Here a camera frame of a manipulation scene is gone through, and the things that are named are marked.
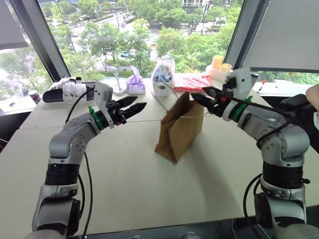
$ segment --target yellow cup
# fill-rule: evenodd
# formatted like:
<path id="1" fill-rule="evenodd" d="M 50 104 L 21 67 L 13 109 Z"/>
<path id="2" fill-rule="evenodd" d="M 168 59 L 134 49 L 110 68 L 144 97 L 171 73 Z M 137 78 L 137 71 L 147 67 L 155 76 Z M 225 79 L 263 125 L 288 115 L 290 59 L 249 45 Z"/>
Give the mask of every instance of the yellow cup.
<path id="1" fill-rule="evenodd" d="M 211 66 L 216 69 L 220 70 L 221 64 L 223 63 L 224 57 L 220 55 L 215 55 L 211 62 Z"/>
<path id="2" fill-rule="evenodd" d="M 230 71 L 231 67 L 232 65 L 227 63 L 221 64 L 220 71 L 224 74 L 227 74 Z"/>

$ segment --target building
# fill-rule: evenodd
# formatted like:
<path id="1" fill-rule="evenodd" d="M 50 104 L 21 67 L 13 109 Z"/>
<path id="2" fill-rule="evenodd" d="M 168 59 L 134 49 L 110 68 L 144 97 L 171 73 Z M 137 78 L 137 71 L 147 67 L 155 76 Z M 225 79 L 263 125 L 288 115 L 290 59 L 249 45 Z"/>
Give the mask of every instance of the building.
<path id="1" fill-rule="evenodd" d="M 78 4 L 78 0 L 66 0 L 66 1 L 69 2 L 72 5 L 77 5 Z M 47 2 L 54 3 L 54 2 L 56 2 L 56 0 L 38 0 L 38 3 L 40 4 L 40 6 L 46 4 Z"/>
<path id="2" fill-rule="evenodd" d="M 202 7 L 206 0 L 182 0 L 182 6 L 186 13 L 192 13 L 196 8 Z"/>

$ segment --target red bag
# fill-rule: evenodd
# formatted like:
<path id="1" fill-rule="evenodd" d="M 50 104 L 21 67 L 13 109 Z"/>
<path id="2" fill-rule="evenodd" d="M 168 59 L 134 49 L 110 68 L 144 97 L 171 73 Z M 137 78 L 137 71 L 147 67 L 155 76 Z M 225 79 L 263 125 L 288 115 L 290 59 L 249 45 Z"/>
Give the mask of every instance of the red bag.
<path id="1" fill-rule="evenodd" d="M 203 87 L 211 86 L 210 76 L 204 74 L 176 74 L 174 90 L 180 92 L 204 92 Z"/>

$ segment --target brown paper bag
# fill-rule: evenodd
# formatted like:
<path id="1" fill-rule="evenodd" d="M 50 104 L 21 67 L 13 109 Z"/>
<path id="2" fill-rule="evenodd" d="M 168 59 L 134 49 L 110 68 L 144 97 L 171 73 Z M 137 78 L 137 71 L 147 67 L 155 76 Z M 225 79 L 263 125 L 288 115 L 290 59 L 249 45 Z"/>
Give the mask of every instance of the brown paper bag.
<path id="1" fill-rule="evenodd" d="M 190 101 L 185 92 L 161 121 L 155 152 L 177 163 L 201 131 L 203 112 L 203 106 Z"/>

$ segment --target silver robot arm segment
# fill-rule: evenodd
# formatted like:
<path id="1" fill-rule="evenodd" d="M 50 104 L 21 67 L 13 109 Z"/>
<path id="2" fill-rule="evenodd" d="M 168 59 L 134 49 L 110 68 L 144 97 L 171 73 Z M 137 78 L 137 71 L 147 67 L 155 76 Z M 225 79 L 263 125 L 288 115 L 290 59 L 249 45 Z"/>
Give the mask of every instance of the silver robot arm segment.
<path id="1" fill-rule="evenodd" d="M 95 101 L 99 111 L 83 114 L 70 120 L 54 136 L 49 145 L 50 157 L 46 178 L 32 220 L 33 233 L 27 239 L 65 239 L 78 230 L 80 204 L 77 195 L 79 168 L 88 142 L 101 130 L 125 124 L 126 119 L 143 110 L 146 103 L 137 103 L 126 110 L 137 97 L 111 100 L 113 90 L 96 82 Z"/>
<path id="2" fill-rule="evenodd" d="M 213 99 L 203 94 L 192 96 L 211 114 L 237 122 L 239 128 L 259 140 L 285 124 L 287 119 L 278 112 L 242 102 L 254 83 L 250 68 L 242 68 L 226 76 L 222 90 L 204 88 Z M 319 229 L 306 224 L 304 183 L 309 183 L 309 180 L 302 176 L 304 153 L 309 144 L 307 133 L 294 124 L 260 142 L 263 192 L 255 196 L 256 219 L 262 226 L 273 228 L 279 239 L 319 238 Z"/>

